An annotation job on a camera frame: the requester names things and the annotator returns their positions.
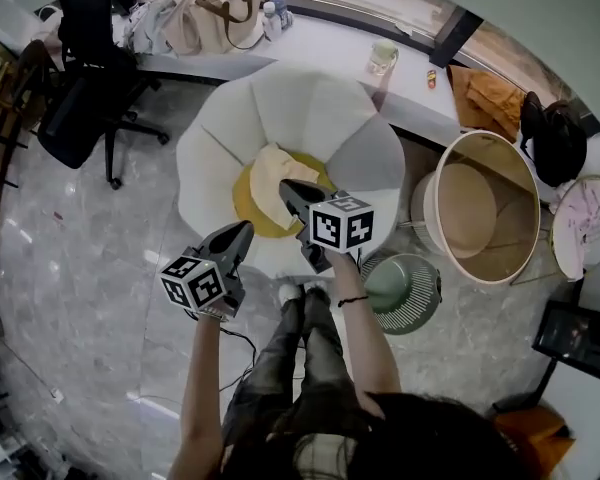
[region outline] black backpack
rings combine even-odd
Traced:
[[[578,114],[565,100],[542,109],[534,92],[529,92],[520,113],[520,149],[536,166],[538,178],[551,187],[578,177],[587,158],[587,135]],[[527,141],[533,139],[533,158]]]

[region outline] yellow cushion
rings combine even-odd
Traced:
[[[311,169],[314,169],[320,173],[318,176],[318,184],[323,187],[327,187],[331,190],[337,190],[335,185],[331,183],[327,177],[327,170],[322,162],[316,160],[311,155],[306,153],[292,153],[287,151],[294,160],[300,162]],[[253,163],[247,165],[235,185],[233,186],[233,205],[235,206],[236,213],[240,220],[250,220],[253,223],[255,233],[258,236],[264,236],[267,238],[282,238],[285,236],[296,235],[302,229],[302,223],[296,222],[289,229],[284,229],[273,222],[269,217],[260,211],[256,203],[251,197],[251,188],[249,183],[249,176],[251,174],[251,167]]]

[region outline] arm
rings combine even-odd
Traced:
[[[170,480],[209,478],[222,459],[219,347],[220,321],[200,315],[180,415],[182,444]]]
[[[326,255],[335,272],[338,300],[364,297],[364,286],[353,259],[328,250]],[[342,313],[356,391],[401,393],[398,366],[369,301],[349,302],[342,307]]]

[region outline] water bottle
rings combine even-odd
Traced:
[[[276,12],[273,2],[265,2],[262,6],[264,17],[262,18],[262,30],[269,41],[275,41],[282,35],[282,20]]]
[[[280,16],[282,30],[285,30],[289,25],[289,16],[287,13],[287,3],[284,0],[271,0],[276,6],[276,14]]]

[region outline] black wristband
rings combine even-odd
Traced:
[[[340,302],[338,302],[338,307],[341,308],[345,304],[349,304],[349,303],[355,302],[357,300],[365,300],[365,299],[368,299],[368,298],[369,298],[369,296],[365,295],[364,297],[354,297],[353,299],[342,299]]]

